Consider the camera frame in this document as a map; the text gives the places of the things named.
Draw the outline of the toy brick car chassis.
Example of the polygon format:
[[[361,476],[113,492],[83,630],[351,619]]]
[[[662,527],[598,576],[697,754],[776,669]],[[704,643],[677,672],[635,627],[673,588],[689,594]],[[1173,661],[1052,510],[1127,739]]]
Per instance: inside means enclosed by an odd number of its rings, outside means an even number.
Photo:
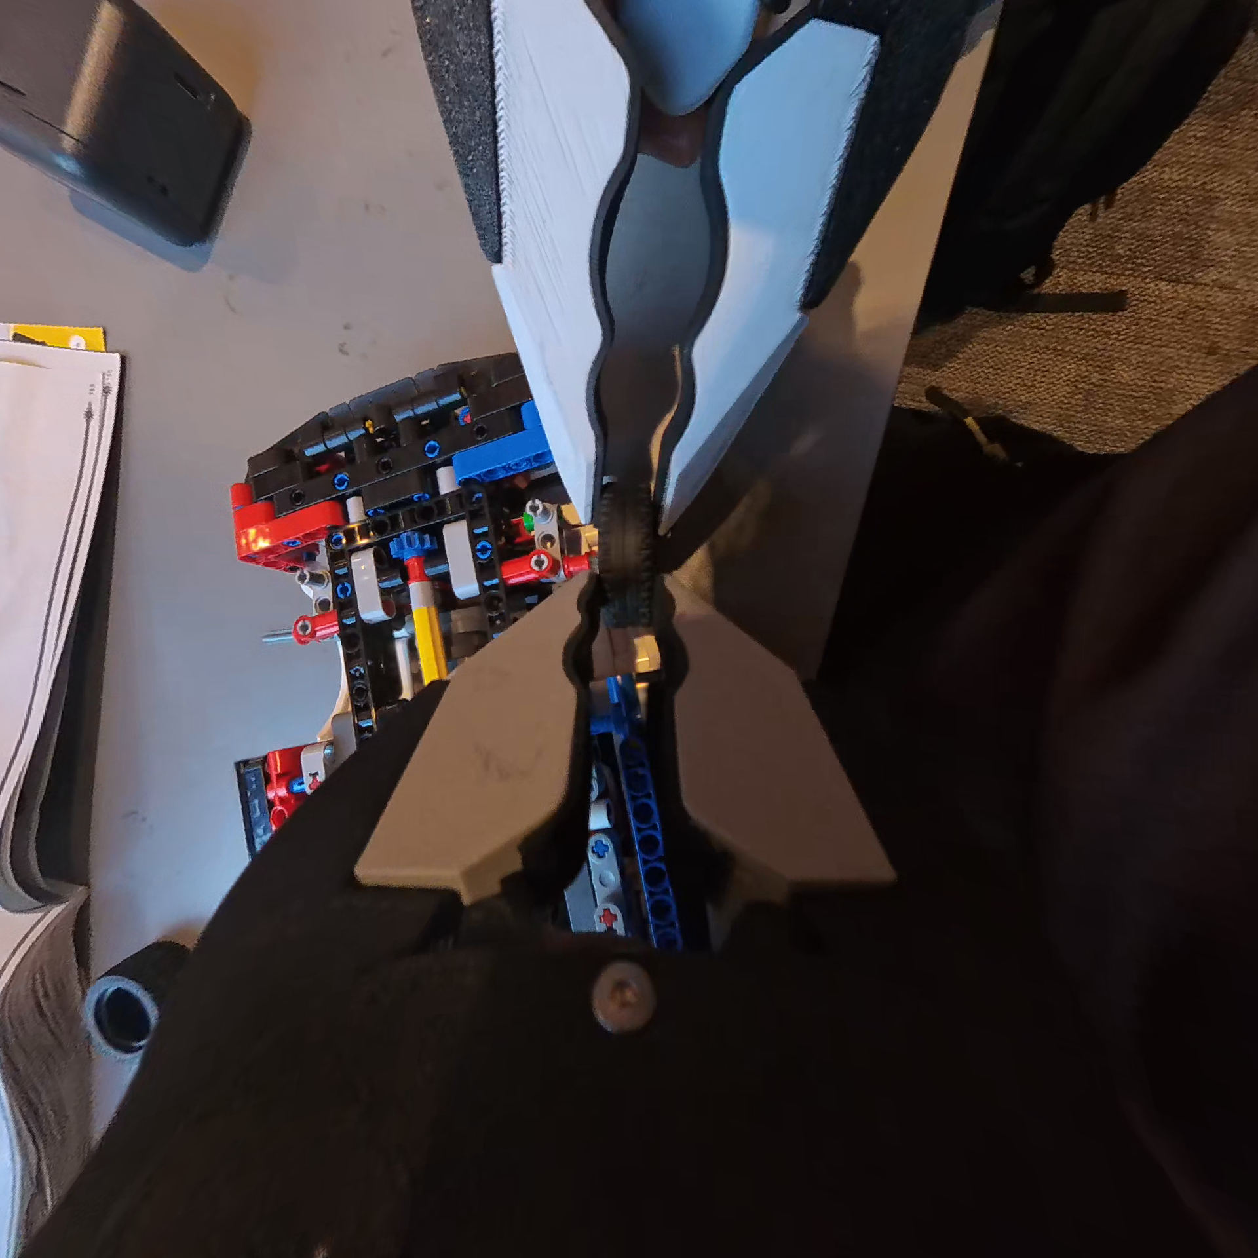
[[[270,640],[331,643],[340,691],[304,742],[239,759],[246,856],[423,687],[562,584],[595,573],[599,534],[556,470],[516,353],[406,375],[307,419],[252,455],[231,486],[237,557],[292,576],[309,605]],[[592,684],[589,838],[556,909],[577,932],[707,949],[698,834],[665,768],[670,649],[637,600],[608,628]]]

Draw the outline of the person's right hand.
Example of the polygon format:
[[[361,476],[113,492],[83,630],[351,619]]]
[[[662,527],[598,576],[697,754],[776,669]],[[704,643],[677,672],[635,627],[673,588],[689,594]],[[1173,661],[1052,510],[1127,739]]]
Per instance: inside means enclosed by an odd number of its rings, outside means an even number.
[[[649,95],[640,104],[638,152],[673,167],[691,167],[703,151],[709,104],[671,115]]]

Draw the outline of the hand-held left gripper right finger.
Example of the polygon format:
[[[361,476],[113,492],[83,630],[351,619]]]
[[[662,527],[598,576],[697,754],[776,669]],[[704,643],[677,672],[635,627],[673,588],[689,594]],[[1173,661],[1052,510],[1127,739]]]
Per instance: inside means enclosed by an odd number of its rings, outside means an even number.
[[[794,672],[691,591],[658,585],[664,738],[709,904],[887,888],[896,871]]]

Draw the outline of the person's dark brown clothing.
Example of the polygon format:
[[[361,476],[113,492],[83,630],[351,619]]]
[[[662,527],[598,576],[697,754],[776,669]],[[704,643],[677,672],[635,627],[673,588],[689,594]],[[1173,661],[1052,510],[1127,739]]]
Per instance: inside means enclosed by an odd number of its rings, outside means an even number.
[[[1255,368],[1118,455],[898,414],[817,690],[902,888],[1077,1030],[1133,1254],[1255,1254]]]

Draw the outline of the black backpack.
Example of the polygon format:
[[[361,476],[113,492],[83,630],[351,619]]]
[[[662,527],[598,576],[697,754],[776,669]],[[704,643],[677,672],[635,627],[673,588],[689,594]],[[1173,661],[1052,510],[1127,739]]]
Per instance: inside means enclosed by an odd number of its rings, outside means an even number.
[[[1028,306],[1068,220],[1152,160],[1254,14],[1255,1],[1005,2],[917,329]]]

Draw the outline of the black toy tyre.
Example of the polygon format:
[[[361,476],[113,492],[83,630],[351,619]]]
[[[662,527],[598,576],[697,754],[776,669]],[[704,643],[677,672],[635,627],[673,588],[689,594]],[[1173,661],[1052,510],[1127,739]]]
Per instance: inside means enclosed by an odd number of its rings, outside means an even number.
[[[95,1049],[120,1061],[138,1060],[192,953],[183,941],[158,938],[98,976],[84,995],[84,1024]]]

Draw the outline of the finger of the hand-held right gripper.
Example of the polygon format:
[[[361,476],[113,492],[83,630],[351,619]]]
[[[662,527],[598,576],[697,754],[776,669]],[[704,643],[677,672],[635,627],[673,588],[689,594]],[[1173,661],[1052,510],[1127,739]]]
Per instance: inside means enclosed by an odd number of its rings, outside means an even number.
[[[596,383],[613,321],[605,262],[635,164],[640,76],[602,2],[492,2],[499,300],[568,494],[604,474]]]
[[[658,528],[692,506],[802,336],[806,289],[880,58],[880,34],[793,17],[713,97],[700,160],[710,265],[676,350]]]

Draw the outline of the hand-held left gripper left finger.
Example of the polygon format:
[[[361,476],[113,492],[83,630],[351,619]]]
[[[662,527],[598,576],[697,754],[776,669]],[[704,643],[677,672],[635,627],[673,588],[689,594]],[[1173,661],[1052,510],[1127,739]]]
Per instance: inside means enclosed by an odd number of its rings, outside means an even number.
[[[598,578],[562,584],[454,673],[357,861],[366,886],[547,900],[583,862]]]

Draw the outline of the open instruction booklet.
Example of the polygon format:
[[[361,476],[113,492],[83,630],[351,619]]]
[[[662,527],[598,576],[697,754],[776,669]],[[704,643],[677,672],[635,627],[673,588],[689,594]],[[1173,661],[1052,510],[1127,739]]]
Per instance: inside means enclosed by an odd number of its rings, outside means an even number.
[[[122,357],[12,339],[2,375],[2,1245],[17,1254],[92,1135],[75,929],[90,880]]]

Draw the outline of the black toy car wheel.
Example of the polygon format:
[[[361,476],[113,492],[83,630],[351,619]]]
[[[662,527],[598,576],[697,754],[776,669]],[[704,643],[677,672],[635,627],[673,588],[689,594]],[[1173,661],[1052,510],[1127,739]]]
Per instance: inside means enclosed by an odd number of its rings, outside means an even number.
[[[647,483],[608,480],[596,515],[599,578],[610,627],[632,630],[653,622],[656,515]]]

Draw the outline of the dark grey power adapter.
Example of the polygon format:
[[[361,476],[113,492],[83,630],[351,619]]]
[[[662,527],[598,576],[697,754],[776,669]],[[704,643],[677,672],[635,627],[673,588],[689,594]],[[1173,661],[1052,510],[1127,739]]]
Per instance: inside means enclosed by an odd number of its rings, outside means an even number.
[[[251,124],[134,1],[2,2],[2,143],[174,247],[227,209]]]

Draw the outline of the grey desk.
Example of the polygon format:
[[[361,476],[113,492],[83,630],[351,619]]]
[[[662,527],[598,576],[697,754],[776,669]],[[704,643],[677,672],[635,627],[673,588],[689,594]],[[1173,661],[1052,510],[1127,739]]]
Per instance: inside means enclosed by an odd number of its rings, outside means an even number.
[[[194,943],[245,867],[234,760],[315,733],[328,643],[264,643],[294,581],[237,560],[230,485],[328,404],[511,335],[408,2],[150,2],[252,119],[212,251],[3,154],[3,320],[128,357],[90,828],[90,973]],[[999,4],[713,480],[685,579],[805,676],[824,657]]]

